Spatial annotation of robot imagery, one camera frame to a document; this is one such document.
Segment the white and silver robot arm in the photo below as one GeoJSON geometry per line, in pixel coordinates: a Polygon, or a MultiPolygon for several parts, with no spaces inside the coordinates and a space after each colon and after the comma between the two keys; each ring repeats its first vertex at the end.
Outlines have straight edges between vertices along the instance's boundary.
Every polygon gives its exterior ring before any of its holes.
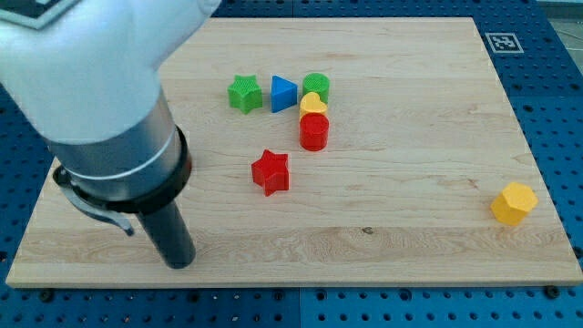
{"type": "Polygon", "coordinates": [[[86,215],[132,232],[135,199],[179,167],[160,65],[216,0],[4,1],[1,83],[61,163],[86,215]]]}

